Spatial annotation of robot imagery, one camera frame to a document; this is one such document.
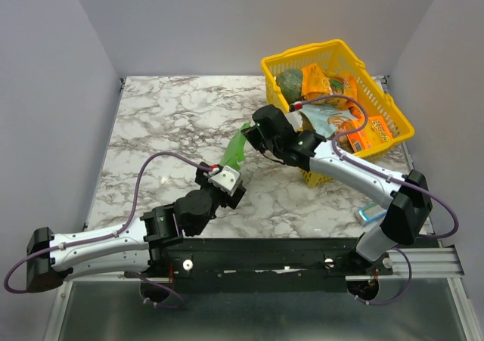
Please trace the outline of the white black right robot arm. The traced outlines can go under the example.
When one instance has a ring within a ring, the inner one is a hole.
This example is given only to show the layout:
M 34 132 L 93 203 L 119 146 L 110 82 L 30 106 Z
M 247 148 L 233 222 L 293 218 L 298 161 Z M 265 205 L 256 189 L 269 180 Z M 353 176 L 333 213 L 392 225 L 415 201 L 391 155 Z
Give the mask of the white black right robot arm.
M 270 151 L 287 166 L 340 181 L 386 210 L 384 219 L 363 233 L 350 251 L 347 259 L 353 272 L 365 274 L 394 246 L 415 242 L 433 208 L 423 174 L 413 170 L 404 175 L 336 150 L 322 135 L 295 131 L 273 105 L 259 108 L 253 121 L 242 134 L 255 150 Z

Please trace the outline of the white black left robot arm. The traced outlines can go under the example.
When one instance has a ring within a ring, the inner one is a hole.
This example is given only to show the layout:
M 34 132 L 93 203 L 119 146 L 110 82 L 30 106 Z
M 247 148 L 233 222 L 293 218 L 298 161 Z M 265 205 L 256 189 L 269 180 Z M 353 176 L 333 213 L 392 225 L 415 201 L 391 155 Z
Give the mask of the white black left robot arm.
M 124 225 L 72 234 L 36 229 L 26 248 L 26 291 L 45 292 L 112 271 L 162 275 L 168 265 L 165 248 L 201 234 L 218 208 L 236 208 L 246 192 L 240 172 L 230 166 L 198 169 L 195 182 L 198 189 L 140 217 L 131 215 Z

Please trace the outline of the green paper box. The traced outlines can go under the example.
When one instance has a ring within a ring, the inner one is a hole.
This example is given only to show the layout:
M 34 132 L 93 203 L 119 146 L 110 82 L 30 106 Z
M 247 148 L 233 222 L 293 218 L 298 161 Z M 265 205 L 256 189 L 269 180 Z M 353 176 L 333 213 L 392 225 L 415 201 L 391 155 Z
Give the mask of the green paper box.
M 237 130 L 237 133 L 228 142 L 225 152 L 219 161 L 219 165 L 230 166 L 237 171 L 241 169 L 241 163 L 245 160 L 244 147 L 246 144 L 246 138 L 242 134 L 242 131 L 249 127 L 250 124 L 246 122 Z

